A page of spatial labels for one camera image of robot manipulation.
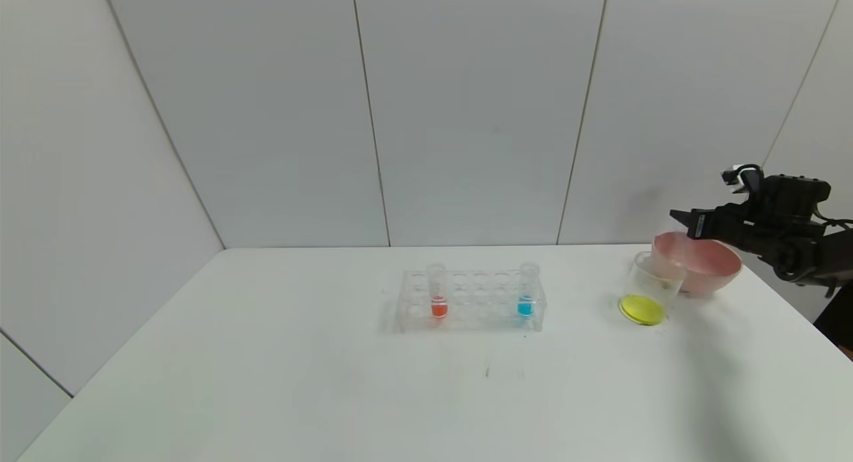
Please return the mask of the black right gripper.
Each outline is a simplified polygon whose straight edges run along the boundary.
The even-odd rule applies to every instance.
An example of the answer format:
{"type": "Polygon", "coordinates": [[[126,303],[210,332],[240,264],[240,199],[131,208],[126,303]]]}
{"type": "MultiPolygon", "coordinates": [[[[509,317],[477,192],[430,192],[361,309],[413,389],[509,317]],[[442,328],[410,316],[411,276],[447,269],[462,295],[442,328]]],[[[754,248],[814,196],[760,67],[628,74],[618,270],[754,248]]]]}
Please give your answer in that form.
{"type": "Polygon", "coordinates": [[[688,228],[692,239],[712,239],[735,247],[750,247],[758,241],[755,214],[745,204],[727,203],[715,209],[691,211],[671,209],[669,215],[688,228]]]}

